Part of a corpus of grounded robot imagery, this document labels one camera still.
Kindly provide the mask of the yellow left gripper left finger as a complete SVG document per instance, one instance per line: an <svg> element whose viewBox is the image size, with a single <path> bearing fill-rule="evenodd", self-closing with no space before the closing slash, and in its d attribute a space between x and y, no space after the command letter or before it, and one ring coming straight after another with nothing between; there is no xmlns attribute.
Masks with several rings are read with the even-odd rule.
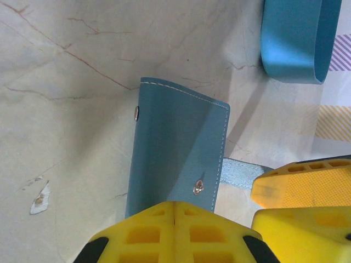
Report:
<svg viewBox="0 0 351 263"><path fill-rule="evenodd" d="M74 262L174 262L174 203L160 203L98 232Z"/></svg>

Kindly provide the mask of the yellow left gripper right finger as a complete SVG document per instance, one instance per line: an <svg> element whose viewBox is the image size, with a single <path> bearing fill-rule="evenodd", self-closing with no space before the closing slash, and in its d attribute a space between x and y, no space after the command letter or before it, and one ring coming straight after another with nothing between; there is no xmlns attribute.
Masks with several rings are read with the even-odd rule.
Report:
<svg viewBox="0 0 351 263"><path fill-rule="evenodd" d="M185 202L174 202L175 262L279 262L251 228Z"/></svg>

